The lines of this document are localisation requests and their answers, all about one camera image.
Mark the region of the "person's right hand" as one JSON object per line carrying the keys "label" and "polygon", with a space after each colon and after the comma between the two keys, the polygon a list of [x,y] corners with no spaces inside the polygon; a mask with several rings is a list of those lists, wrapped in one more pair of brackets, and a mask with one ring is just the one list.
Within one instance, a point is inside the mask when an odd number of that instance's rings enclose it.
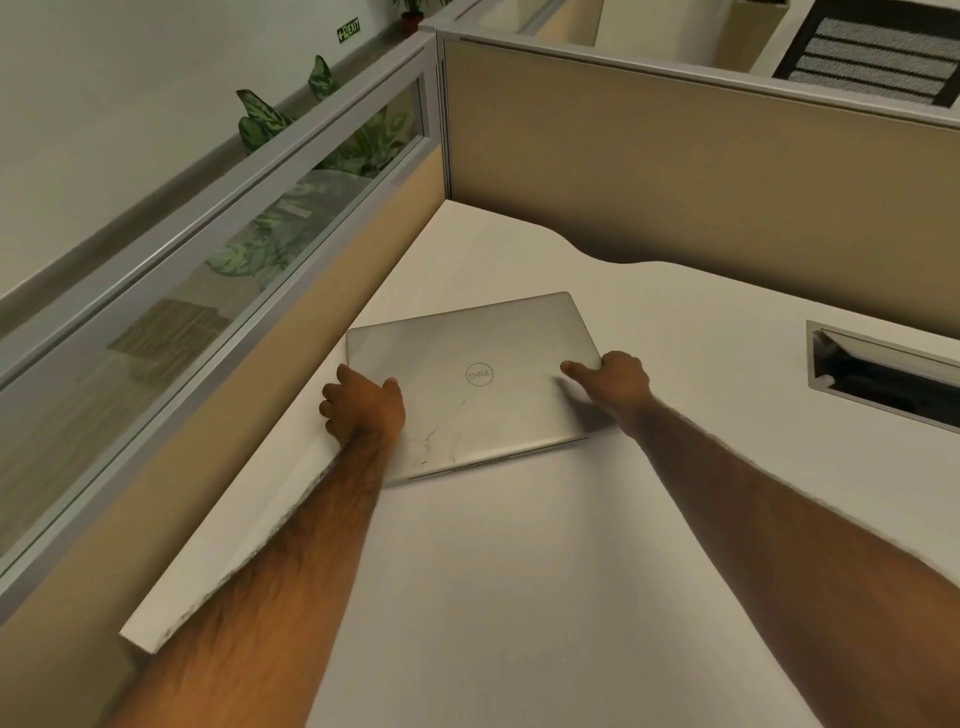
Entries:
{"label": "person's right hand", "polygon": [[623,351],[605,353],[595,380],[572,380],[597,407],[611,416],[623,431],[630,431],[653,405],[650,380],[642,361]]}

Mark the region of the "person's left hand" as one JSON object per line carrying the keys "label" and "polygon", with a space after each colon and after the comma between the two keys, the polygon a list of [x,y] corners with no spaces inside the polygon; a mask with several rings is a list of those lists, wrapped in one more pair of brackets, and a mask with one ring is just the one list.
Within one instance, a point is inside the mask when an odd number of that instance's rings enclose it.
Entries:
{"label": "person's left hand", "polygon": [[342,363],[336,379],[322,387],[318,414],[342,450],[373,443],[383,453],[395,451],[406,419],[404,401],[382,385]]}

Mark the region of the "silver laptop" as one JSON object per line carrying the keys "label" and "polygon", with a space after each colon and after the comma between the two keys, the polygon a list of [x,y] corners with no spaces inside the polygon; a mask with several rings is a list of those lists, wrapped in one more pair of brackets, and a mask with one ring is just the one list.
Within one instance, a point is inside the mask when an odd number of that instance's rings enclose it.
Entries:
{"label": "silver laptop", "polygon": [[385,485],[564,447],[588,437],[564,361],[600,353],[569,292],[355,326],[345,362],[395,379],[406,422]]}

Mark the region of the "person's left forearm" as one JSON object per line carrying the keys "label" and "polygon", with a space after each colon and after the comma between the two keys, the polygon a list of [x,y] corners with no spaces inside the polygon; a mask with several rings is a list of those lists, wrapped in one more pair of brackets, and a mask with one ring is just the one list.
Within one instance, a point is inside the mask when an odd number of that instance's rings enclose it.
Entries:
{"label": "person's left forearm", "polygon": [[305,728],[397,435],[353,435],[262,547],[169,637],[106,728]]}

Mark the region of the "person's right forearm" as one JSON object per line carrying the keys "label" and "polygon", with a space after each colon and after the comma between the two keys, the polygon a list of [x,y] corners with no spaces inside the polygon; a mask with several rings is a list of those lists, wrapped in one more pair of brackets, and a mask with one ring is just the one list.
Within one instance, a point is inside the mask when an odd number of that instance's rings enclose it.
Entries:
{"label": "person's right forearm", "polygon": [[652,396],[610,407],[823,728],[960,728],[960,587]]}

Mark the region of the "green variegated leafy plant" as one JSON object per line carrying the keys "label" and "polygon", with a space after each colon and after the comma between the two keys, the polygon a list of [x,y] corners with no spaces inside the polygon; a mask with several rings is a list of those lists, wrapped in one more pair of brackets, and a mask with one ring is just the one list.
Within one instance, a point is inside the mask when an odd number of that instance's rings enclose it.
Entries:
{"label": "green variegated leafy plant", "polygon": [[269,206],[205,266],[251,279],[260,290],[283,273],[416,138],[411,111],[378,109]]}

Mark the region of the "glass-topped cubicle partition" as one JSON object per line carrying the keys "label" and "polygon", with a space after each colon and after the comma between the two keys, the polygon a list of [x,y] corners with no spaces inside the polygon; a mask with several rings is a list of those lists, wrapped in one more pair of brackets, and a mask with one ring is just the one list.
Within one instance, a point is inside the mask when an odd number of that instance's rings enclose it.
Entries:
{"label": "glass-topped cubicle partition", "polygon": [[[84,132],[120,181],[159,182],[150,225],[0,338],[0,625],[235,366],[307,264],[438,136],[436,53],[424,31],[368,66],[330,70],[295,34],[267,70],[263,43],[150,94]],[[415,139],[263,290],[206,260],[374,113],[411,112]]]}

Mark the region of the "beige cubicle partition panel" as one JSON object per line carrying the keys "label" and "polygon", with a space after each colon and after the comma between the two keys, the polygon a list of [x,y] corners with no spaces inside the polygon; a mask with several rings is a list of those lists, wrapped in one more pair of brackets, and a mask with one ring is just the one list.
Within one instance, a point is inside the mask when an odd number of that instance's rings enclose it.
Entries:
{"label": "beige cubicle partition panel", "polygon": [[484,26],[437,44],[451,200],[604,261],[662,261],[960,339],[960,118]]}

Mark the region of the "small potted plant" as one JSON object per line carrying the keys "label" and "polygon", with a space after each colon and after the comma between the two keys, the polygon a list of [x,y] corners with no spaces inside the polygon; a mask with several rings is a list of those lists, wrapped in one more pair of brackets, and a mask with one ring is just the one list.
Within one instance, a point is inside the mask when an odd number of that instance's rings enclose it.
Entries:
{"label": "small potted plant", "polygon": [[434,12],[449,5],[451,0],[390,0],[398,12],[400,28],[406,38],[419,30],[422,22]]}

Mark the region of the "black ceiling air vent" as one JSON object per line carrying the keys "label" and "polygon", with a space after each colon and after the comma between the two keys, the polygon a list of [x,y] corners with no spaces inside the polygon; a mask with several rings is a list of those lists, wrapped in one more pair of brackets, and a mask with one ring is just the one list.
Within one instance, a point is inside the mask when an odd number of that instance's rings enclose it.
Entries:
{"label": "black ceiling air vent", "polygon": [[754,75],[960,115],[960,0],[790,0]]}

